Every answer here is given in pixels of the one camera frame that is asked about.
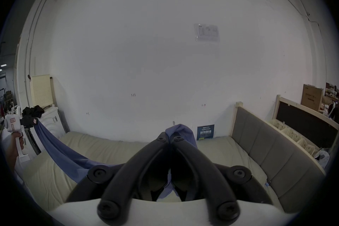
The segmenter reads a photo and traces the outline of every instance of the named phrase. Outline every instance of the beige mattress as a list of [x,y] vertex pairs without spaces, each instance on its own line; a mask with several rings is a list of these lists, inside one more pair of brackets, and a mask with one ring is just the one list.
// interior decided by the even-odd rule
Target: beige mattress
[[[60,139],[64,144],[87,158],[105,164],[122,164],[127,162],[147,143],[124,142],[101,139],[91,135],[69,132]],[[265,188],[273,204],[282,209],[277,195],[270,186],[266,186],[267,176],[260,166],[229,136],[205,139],[197,142],[198,149],[212,162],[249,168],[252,175]],[[76,186],[51,159],[46,151],[39,154],[24,170],[23,181],[29,188],[35,201],[45,211],[50,211],[63,204]],[[165,201],[177,201],[174,193]]]

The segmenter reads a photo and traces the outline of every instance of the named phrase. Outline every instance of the cardboard box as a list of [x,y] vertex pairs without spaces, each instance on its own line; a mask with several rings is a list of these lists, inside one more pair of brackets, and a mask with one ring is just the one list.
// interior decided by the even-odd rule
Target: cardboard box
[[322,97],[322,103],[324,105],[329,105],[330,103],[332,103],[332,99],[330,97],[327,97],[327,96],[323,96]]
[[304,84],[301,104],[315,111],[319,111],[322,101],[322,93],[322,88],[316,88],[314,86]]

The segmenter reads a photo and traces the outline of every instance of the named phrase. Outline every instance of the wooden frame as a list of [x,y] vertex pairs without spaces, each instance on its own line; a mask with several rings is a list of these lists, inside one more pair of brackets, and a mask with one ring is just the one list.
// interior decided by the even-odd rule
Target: wooden frame
[[273,113],[272,119],[277,118],[280,102],[283,102],[283,103],[285,103],[285,104],[287,104],[289,106],[294,106],[294,107],[296,107],[298,109],[301,109],[301,110],[303,110],[303,111],[305,111],[305,112],[307,112],[307,113],[309,113],[309,114],[311,114],[311,115],[321,119],[322,121],[327,122],[330,126],[332,126],[335,129],[339,130],[339,124],[336,123],[334,120],[324,116],[323,114],[321,114],[321,113],[319,113],[319,112],[317,112],[317,111],[315,111],[313,109],[308,108],[307,106],[304,106],[304,105],[298,104],[298,103],[296,103],[294,101],[285,99],[285,98],[283,98],[279,94],[277,95],[276,105],[274,107],[274,113]]
[[229,136],[232,136],[233,134],[233,129],[234,129],[234,124],[235,124],[235,119],[237,117],[237,111],[238,111],[238,107],[242,107],[243,103],[242,102],[236,102],[234,109],[233,109],[233,117],[232,117],[232,125],[231,125],[231,130],[230,130],[230,134]]
[[256,114],[253,114],[251,111],[249,111],[248,109],[246,109],[246,108],[244,108],[243,107],[243,103],[242,102],[236,102],[236,104],[235,104],[235,107],[234,107],[234,111],[233,111],[233,119],[232,119],[232,127],[231,127],[231,133],[230,133],[230,136],[232,136],[232,133],[233,133],[233,129],[234,129],[234,124],[235,124],[235,120],[236,120],[236,115],[237,115],[237,111],[238,111],[238,108],[239,107],[241,107],[241,108],[243,108],[244,110],[246,110],[248,113],[250,113],[250,114],[252,114],[253,116],[255,116],[255,117],[257,117],[258,119],[260,119],[262,122],[264,122],[264,123],[266,123],[266,124],[268,124],[270,127],[272,127],[274,130],[276,130],[277,132],[279,132],[281,135],[283,135],[284,136],[284,138],[286,139],[286,140],[288,140],[288,141],[290,141],[290,142],[292,142],[294,145],[296,145],[298,148],[299,148],[299,150],[301,151],[301,152],[303,152],[304,154],[306,154],[308,157],[309,157],[309,159],[311,159],[312,161],[313,161],[313,163],[317,166],[317,168],[319,168],[320,169],[320,171],[324,174],[324,175],[326,175],[326,172],[324,171],[324,169],[320,166],[320,164],[303,148],[303,147],[301,147],[299,144],[297,144],[294,140],[292,140],[290,137],[288,137],[287,135],[285,135],[281,130],[279,130],[277,127],[275,127],[274,125],[272,125],[271,123],[269,123],[269,122],[267,122],[267,121],[265,121],[265,120],[263,120],[262,118],[260,118],[259,116],[257,116]]

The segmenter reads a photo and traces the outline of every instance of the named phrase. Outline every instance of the blue cloth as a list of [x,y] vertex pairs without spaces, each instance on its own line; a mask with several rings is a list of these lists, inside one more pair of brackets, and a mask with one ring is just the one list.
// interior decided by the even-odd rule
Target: blue cloth
[[86,177],[87,172],[96,165],[103,165],[82,156],[70,147],[63,144],[50,131],[44,127],[40,121],[34,126],[41,143],[45,147],[48,154],[54,160],[64,173],[67,174],[76,183]]
[[[34,129],[45,147],[48,154],[59,166],[59,168],[76,183],[80,182],[86,177],[87,172],[96,165],[104,165],[101,162],[96,162],[82,156],[70,147],[63,144],[50,131],[44,127],[40,121],[34,126]],[[193,132],[187,126],[178,124],[166,129],[166,135],[170,138],[174,132],[178,132],[185,140],[197,147]],[[167,186],[161,193],[159,198],[164,198],[169,195],[173,190],[171,183],[171,171],[168,173]]]
[[[187,126],[183,125],[183,124],[177,124],[174,125],[170,128],[167,128],[165,130],[166,135],[170,138],[171,135],[173,135],[175,132],[178,132],[180,136],[182,136],[185,140],[187,140],[189,143],[191,143],[194,147],[197,148],[197,142],[194,138],[193,132],[191,129],[189,129]],[[159,198],[165,198],[167,197],[173,190],[173,185],[171,183],[171,170],[168,171],[168,176],[167,176],[167,185],[165,186],[164,190],[162,191],[162,193],[160,194]]]

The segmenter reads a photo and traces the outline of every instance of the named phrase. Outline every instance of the plastic crate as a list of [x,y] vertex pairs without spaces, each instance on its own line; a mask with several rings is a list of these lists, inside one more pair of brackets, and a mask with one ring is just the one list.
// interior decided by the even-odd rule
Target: plastic crate
[[310,155],[313,154],[313,152],[315,151],[315,147],[313,145],[308,144],[305,148],[306,152],[308,152]]
[[279,130],[283,130],[286,127],[288,127],[286,124],[282,123],[281,121],[278,121],[277,119],[272,119],[269,121],[269,123],[278,128]]
[[294,140],[295,142],[298,142],[303,138],[303,136],[301,134],[299,134],[297,131],[293,130],[292,128],[290,128],[288,126],[285,129],[283,129],[282,132],[286,136],[288,136],[289,138]]
[[305,139],[301,138],[298,142],[297,142],[298,145],[300,145],[303,149],[306,149],[307,147],[307,142]]

